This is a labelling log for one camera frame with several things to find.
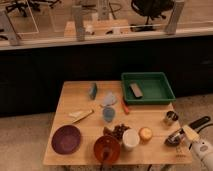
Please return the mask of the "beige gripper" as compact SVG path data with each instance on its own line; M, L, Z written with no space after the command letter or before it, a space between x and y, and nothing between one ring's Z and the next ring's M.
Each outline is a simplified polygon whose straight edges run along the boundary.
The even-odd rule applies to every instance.
M177 147L182 140L187 137L190 139L193 133L184 129L178 129L177 131L170 134L164 141L164 144L169 147Z

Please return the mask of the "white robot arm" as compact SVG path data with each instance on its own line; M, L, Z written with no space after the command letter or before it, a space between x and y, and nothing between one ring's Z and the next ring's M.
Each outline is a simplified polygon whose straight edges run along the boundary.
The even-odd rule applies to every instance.
M203 162L208 171L213 171L213 145L201 138L199 134L185 125L177 131L170 134L164 144L170 147L177 147L184 138L187 138L192 144L192 149Z

